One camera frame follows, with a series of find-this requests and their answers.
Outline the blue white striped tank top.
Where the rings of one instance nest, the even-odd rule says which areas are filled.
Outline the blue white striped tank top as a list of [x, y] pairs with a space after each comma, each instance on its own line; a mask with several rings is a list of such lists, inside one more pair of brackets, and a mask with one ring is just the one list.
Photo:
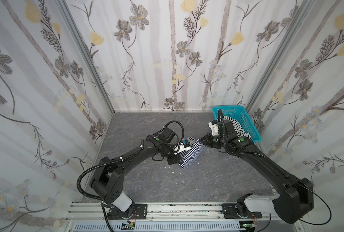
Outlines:
[[183, 145], [189, 145], [189, 150], [184, 150], [180, 152], [182, 163], [180, 164], [183, 170], [189, 168], [196, 159], [200, 156], [202, 151], [204, 150], [204, 145], [200, 141], [200, 139], [194, 139], [193, 137], [188, 137], [186, 140], [183, 141]]

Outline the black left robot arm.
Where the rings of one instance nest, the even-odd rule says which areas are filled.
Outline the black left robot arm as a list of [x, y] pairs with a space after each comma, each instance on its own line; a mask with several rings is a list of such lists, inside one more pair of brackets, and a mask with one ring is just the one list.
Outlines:
[[144, 160], [161, 155], [160, 161], [169, 165], [182, 164], [179, 154], [185, 130], [183, 125], [172, 120], [160, 131], [147, 136], [141, 144], [122, 156], [103, 158], [98, 165], [85, 170], [77, 179], [77, 189], [85, 197], [99, 200], [103, 207], [115, 207], [123, 218], [130, 218], [135, 211], [135, 202], [124, 192], [124, 178]]

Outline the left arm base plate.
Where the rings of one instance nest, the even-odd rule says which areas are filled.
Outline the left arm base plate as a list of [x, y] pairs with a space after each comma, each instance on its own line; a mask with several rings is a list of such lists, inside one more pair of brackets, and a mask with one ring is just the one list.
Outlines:
[[117, 207], [110, 208], [106, 211], [108, 219], [146, 219], [147, 217], [147, 204], [133, 204], [125, 212], [121, 211]]

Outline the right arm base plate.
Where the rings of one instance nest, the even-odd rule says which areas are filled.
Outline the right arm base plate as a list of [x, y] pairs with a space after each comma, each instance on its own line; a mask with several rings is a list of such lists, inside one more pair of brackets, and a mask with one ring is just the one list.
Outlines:
[[221, 214], [225, 219], [258, 219], [262, 218], [260, 212], [250, 212], [243, 204], [222, 204]]

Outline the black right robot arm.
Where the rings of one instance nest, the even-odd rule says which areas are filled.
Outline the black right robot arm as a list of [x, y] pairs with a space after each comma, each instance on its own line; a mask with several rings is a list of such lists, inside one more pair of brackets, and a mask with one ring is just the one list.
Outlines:
[[222, 109], [217, 112], [215, 124], [218, 131], [204, 136], [203, 145], [223, 148], [227, 154], [246, 161], [269, 181], [277, 192], [274, 196], [251, 193], [242, 196], [236, 203], [238, 216], [246, 218], [252, 213], [263, 212], [276, 214], [284, 222], [294, 224], [314, 209], [314, 197], [317, 194], [309, 179], [299, 179], [289, 173], [266, 156], [251, 139], [239, 136], [232, 122], [224, 118]]

